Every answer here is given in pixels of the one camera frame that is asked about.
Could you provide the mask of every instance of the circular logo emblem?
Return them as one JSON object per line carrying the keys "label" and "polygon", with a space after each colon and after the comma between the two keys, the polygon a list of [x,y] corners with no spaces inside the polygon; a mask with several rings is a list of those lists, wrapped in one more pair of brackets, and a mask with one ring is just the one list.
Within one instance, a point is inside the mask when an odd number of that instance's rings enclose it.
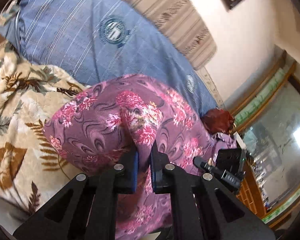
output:
{"label": "circular logo emblem", "polygon": [[126,25],[118,16],[108,16],[99,28],[99,36],[102,41],[110,44],[124,44],[127,36]]}
{"label": "circular logo emblem", "polygon": [[195,89],[194,79],[191,75],[187,75],[186,78],[187,78],[187,90],[190,93],[193,93]]}

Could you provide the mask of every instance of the beige leaf-pattern blanket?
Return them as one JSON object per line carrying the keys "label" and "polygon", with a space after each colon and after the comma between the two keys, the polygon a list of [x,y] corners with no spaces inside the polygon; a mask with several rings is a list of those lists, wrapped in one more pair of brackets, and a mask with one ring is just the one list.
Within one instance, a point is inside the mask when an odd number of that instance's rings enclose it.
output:
{"label": "beige leaf-pattern blanket", "polygon": [[0,196],[33,214],[80,170],[42,133],[50,118],[84,89],[55,66],[31,65],[0,43]]}

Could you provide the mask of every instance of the striped fabric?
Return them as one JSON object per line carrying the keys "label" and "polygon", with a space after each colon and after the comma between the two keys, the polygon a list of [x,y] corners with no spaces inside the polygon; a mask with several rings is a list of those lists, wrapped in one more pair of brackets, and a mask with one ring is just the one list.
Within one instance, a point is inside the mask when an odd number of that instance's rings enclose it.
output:
{"label": "striped fabric", "polygon": [[[90,85],[143,73],[176,89],[199,115],[216,107],[187,59],[126,2],[21,0],[20,6],[20,52],[30,62],[60,66]],[[122,33],[120,44],[108,39]]]}
{"label": "striped fabric", "polygon": [[174,46],[199,70],[217,46],[190,0],[125,0],[154,22]]}

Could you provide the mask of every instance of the brown leaf print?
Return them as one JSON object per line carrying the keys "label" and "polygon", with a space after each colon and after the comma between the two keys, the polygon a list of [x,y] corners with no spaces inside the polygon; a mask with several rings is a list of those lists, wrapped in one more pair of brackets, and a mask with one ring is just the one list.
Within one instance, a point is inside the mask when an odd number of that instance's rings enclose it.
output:
{"label": "brown leaf print", "polygon": [[31,188],[32,188],[32,193],[29,197],[28,209],[30,215],[33,215],[36,212],[38,206],[40,205],[41,194],[38,194],[38,188],[36,184],[34,184],[34,182],[32,182]]}
{"label": "brown leaf print", "polygon": [[21,74],[22,73],[15,73],[15,75],[12,77],[6,76],[3,78],[6,81],[6,87],[7,87],[5,91],[13,92],[16,90],[17,81]]}
{"label": "brown leaf print", "polygon": [[82,92],[82,89],[79,86],[77,86],[76,84],[72,84],[71,82],[68,82],[68,81],[67,81],[67,84],[70,86],[70,88],[69,88],[70,90],[72,90],[72,88],[76,88],[79,93]]}
{"label": "brown leaf print", "polygon": [[41,165],[44,167],[43,171],[59,171],[61,170],[63,174],[68,178],[68,176],[63,171],[63,167],[65,167],[68,162],[61,158],[56,150],[51,146],[49,141],[43,134],[44,123],[39,119],[38,123],[26,123],[34,134],[37,136],[37,139],[40,141],[40,151],[45,153],[45,155],[40,156],[42,160],[44,160]]}
{"label": "brown leaf print", "polygon": [[77,90],[72,90],[72,89],[65,89],[65,88],[57,88],[57,92],[60,92],[62,94],[65,94],[67,96],[76,96],[79,94]]}
{"label": "brown leaf print", "polygon": [[40,93],[40,92],[45,92],[45,89],[43,88],[43,86],[41,85],[41,80],[37,80],[37,79],[29,79],[29,80],[25,80],[25,79],[19,79],[20,83],[19,83],[19,89],[29,89],[29,88],[33,88],[35,92]]}
{"label": "brown leaf print", "polygon": [[6,190],[13,186],[13,180],[18,174],[27,149],[16,148],[6,142],[0,148],[0,188]]}

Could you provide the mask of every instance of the floral blanket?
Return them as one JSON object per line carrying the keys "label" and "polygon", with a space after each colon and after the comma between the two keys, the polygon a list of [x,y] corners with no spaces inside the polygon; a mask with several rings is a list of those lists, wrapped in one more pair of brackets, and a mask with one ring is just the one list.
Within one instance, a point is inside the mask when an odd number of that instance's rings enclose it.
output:
{"label": "floral blanket", "polygon": [[229,136],[210,136],[195,111],[175,90],[141,74],[99,83],[58,110],[45,126],[62,158],[87,174],[112,167],[134,143],[138,186],[120,195],[116,239],[139,239],[171,223],[169,195],[152,192],[149,156],[159,151],[188,173],[199,175],[195,156],[215,160],[220,148],[236,148]]}
{"label": "floral blanket", "polygon": [[22,60],[2,40],[0,197],[33,214],[81,172],[57,154],[42,128],[84,87],[58,67]]}

